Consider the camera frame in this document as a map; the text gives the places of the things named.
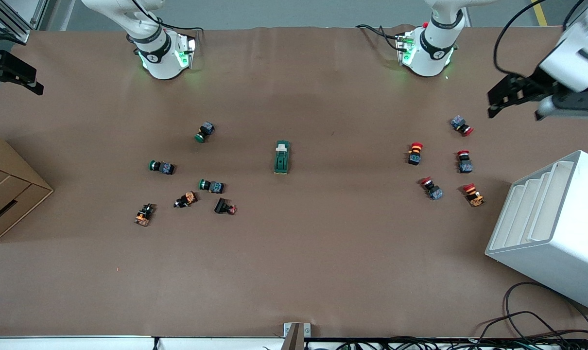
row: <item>green electrical component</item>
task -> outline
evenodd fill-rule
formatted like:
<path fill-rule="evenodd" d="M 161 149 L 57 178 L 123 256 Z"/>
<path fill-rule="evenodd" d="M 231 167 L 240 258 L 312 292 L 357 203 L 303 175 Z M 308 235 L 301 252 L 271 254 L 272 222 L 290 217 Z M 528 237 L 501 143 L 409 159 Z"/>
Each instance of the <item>green electrical component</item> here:
<path fill-rule="evenodd" d="M 179 65 L 182 68 L 185 68 L 186 66 L 188 66 L 188 55 L 183 53 L 183 52 L 179 52 L 179 51 L 175 51 L 175 57 L 178 59 Z"/>
<path fill-rule="evenodd" d="M 288 162 L 290 161 L 290 142 L 285 140 L 277 141 L 275 155 L 275 174 L 286 175 L 288 173 Z"/>

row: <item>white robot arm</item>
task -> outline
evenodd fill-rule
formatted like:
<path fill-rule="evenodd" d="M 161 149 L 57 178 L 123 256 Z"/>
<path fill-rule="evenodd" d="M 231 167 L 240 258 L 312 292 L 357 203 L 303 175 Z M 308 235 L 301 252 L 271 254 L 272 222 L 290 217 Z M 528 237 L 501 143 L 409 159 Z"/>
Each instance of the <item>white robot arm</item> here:
<path fill-rule="evenodd" d="M 397 42 L 398 59 L 417 75 L 432 77 L 450 62 L 456 38 L 465 27 L 462 8 L 497 0 L 425 0 L 432 8 L 427 27 L 407 32 Z"/>
<path fill-rule="evenodd" d="M 505 107 L 539 101 L 536 120 L 588 118 L 588 7 L 530 77 L 506 75 L 489 93 L 489 117 Z"/>
<path fill-rule="evenodd" d="M 128 40 L 138 48 L 143 67 L 154 78 L 174 78 L 190 67 L 194 38 L 189 40 L 186 35 L 164 29 L 150 13 L 161 8 L 165 0 L 83 0 L 83 3 L 125 29 Z"/>

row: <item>metal bracket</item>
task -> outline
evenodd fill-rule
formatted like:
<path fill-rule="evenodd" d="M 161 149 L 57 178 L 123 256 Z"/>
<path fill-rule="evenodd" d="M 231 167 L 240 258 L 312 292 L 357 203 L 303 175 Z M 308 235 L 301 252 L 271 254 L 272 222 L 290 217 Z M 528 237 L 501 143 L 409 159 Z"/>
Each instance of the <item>metal bracket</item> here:
<path fill-rule="evenodd" d="M 283 336 L 281 350 L 303 350 L 305 337 L 311 337 L 311 323 L 283 323 Z"/>
<path fill-rule="evenodd" d="M 303 334 L 305 335 L 305 337 L 311 337 L 311 323 L 300 323 L 300 322 L 283 323 L 283 337 L 288 336 L 288 332 L 290 331 L 292 324 L 295 324 L 295 323 L 303 325 L 303 331 L 304 331 Z"/>
<path fill-rule="evenodd" d="M 0 82 L 23 86 L 37 95 L 43 94 L 43 85 L 37 82 L 37 69 L 29 66 L 8 51 L 0 50 Z"/>
<path fill-rule="evenodd" d="M 540 67 L 524 78 L 516 73 L 506 75 L 488 91 L 489 118 L 494 118 L 502 109 L 524 104 L 530 101 L 541 101 L 554 93 L 556 81 Z"/>

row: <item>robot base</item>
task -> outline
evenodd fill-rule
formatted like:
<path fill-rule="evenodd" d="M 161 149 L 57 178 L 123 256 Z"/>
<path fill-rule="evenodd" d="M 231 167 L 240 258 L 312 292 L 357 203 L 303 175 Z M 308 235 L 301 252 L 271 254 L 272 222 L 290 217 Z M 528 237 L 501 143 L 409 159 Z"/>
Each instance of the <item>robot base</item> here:
<path fill-rule="evenodd" d="M 196 38 L 189 38 L 186 35 L 178 34 L 175 31 L 167 29 L 165 31 L 171 38 L 171 48 L 160 62 L 153 63 L 138 55 L 143 61 L 143 68 L 147 69 L 152 77 L 161 80 L 167 80 L 177 77 L 184 69 L 192 68 L 192 58 L 196 48 Z"/>
<path fill-rule="evenodd" d="M 423 27 L 417 27 L 411 32 L 406 32 L 402 40 L 396 40 L 396 46 L 403 48 L 406 52 L 398 51 L 398 61 L 402 66 L 409 67 L 413 73 L 422 77 L 433 77 L 441 73 L 443 68 L 450 63 L 451 54 L 454 48 L 447 53 L 447 58 L 434 60 L 430 54 L 421 48 L 421 33 Z"/>

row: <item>green led light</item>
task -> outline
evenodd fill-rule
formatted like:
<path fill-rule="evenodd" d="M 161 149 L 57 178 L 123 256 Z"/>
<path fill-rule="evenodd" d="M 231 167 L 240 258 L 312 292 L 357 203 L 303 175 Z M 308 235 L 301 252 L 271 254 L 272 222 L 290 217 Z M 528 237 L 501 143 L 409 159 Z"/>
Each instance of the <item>green led light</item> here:
<path fill-rule="evenodd" d="M 175 51 L 175 53 L 176 53 L 175 57 L 178 59 L 179 65 L 181 67 L 188 66 L 188 55 L 183 52 L 178 52 L 178 51 Z"/>
<path fill-rule="evenodd" d="M 147 64 L 145 63 L 145 58 L 143 58 L 143 55 L 139 53 L 138 57 L 140 57 L 141 62 L 143 62 L 143 68 L 147 69 Z"/>
<path fill-rule="evenodd" d="M 411 64 L 411 62 L 413 61 L 413 56 L 415 55 L 415 46 L 411 46 L 409 49 L 407 49 L 407 51 L 404 53 L 404 56 L 402 58 L 402 62 L 404 64 Z"/>
<path fill-rule="evenodd" d="M 447 66 L 448 64 L 450 64 L 450 59 L 451 59 L 451 54 L 454 53 L 454 49 L 451 49 L 450 52 L 448 53 L 448 59 L 447 61 L 445 61 L 445 66 Z"/>

